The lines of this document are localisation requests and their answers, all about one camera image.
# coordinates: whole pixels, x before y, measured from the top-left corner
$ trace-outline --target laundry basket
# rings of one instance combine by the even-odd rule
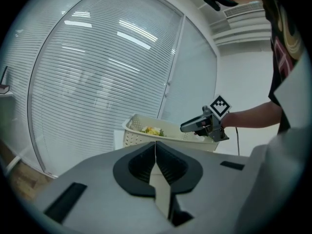
[[[166,137],[141,133],[140,130],[146,126],[161,128]],[[217,143],[209,137],[205,137],[201,140],[198,136],[195,136],[194,133],[181,132],[179,125],[139,114],[134,114],[129,119],[125,120],[122,127],[125,129],[123,147],[151,141],[162,141],[168,144],[176,144],[187,148],[211,152],[213,152],[217,147]]]

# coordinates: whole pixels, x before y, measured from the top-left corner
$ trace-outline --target person's arm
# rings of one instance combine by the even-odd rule
[[[272,101],[246,111],[228,113],[221,125],[226,127],[263,128],[278,124],[281,120],[282,108]]]

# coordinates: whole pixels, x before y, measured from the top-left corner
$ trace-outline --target black t-shirt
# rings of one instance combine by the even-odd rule
[[[269,98],[280,106],[274,92],[295,67],[304,50],[304,44],[295,24],[281,4],[277,0],[262,0],[262,2],[266,18],[272,26],[273,79]],[[289,122],[283,111],[278,133],[289,128]]]

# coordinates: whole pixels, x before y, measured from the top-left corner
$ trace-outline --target person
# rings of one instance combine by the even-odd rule
[[[267,20],[272,26],[273,79],[269,92],[271,101],[242,112],[228,113],[221,125],[227,127],[263,128],[280,123],[278,133],[290,128],[289,122],[274,91],[287,78],[304,50],[304,44],[296,26],[277,0],[226,0],[239,4],[261,1]]]

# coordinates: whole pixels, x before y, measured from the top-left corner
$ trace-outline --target air conditioning vent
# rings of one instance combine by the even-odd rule
[[[261,11],[261,10],[264,10],[261,2],[252,2],[252,3],[238,5],[236,7],[223,10],[223,13],[225,17],[228,19],[228,18],[235,17],[238,15],[255,12],[255,11]]]

